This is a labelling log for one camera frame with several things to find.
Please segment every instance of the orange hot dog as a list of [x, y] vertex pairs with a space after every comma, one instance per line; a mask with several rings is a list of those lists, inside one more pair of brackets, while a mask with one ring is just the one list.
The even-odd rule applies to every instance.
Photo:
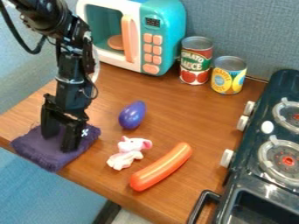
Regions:
[[159, 158], [155, 163], [134, 173], [131, 176], [130, 186], [140, 192], [155, 185], [183, 165], [191, 154], [192, 149], [189, 144], [177, 144], [175, 148]]

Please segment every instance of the yellow can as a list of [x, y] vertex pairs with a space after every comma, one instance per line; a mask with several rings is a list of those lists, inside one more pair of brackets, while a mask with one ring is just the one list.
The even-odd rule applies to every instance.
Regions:
[[241, 91], [246, 76], [247, 64], [234, 56], [222, 56], [215, 60], [211, 86], [223, 95], [235, 95]]

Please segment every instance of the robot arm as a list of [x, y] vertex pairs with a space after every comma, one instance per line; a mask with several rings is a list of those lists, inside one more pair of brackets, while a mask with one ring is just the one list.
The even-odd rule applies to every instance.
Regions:
[[24, 24], [43, 35], [35, 50], [18, 34], [2, 0], [0, 11], [17, 42], [28, 52], [40, 52], [45, 39], [56, 39], [56, 57], [59, 73], [56, 96], [45, 95], [41, 111], [41, 129], [44, 138], [59, 134], [60, 124], [66, 126], [61, 150], [75, 151], [86, 127], [88, 116], [84, 110], [97, 96], [98, 90], [89, 74], [94, 71], [93, 40], [88, 25], [72, 14], [63, 0], [10, 0], [20, 11]]

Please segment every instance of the orange button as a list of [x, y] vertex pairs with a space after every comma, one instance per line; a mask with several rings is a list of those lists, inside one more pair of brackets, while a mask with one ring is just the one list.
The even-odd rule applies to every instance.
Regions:
[[147, 53], [151, 53], [152, 47], [153, 47], [152, 45], [145, 44], [143, 46], [143, 50]]
[[153, 56], [149, 53], [146, 53], [144, 54], [144, 60], [150, 63], [153, 60]]
[[150, 33], [144, 33], [143, 40], [145, 43], [151, 43], [153, 41], [153, 35]]
[[163, 37], [160, 35], [154, 36], [154, 45], [160, 46], [163, 42]]
[[154, 64], [156, 64], [156, 65], [161, 65], [161, 63], [162, 63], [162, 59], [161, 59], [161, 57], [159, 57], [159, 56], [154, 56], [154, 57], [153, 57], [153, 62], [154, 62]]
[[160, 69], [159, 69], [158, 66], [145, 64], [145, 65], [143, 65], [143, 71], [148, 73], [148, 74], [158, 74]]
[[153, 49], [153, 53], [154, 53], [155, 55], [161, 55], [161, 53], [162, 53], [162, 47], [161, 47], [161, 46], [157, 46], [157, 45], [155, 45], [155, 46], [154, 46], [154, 49]]

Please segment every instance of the microwave door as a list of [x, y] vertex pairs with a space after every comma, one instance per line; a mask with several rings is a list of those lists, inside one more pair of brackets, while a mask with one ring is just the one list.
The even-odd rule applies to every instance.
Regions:
[[122, 17], [122, 43], [126, 61], [134, 63], [138, 50], [138, 33], [136, 23], [130, 15]]

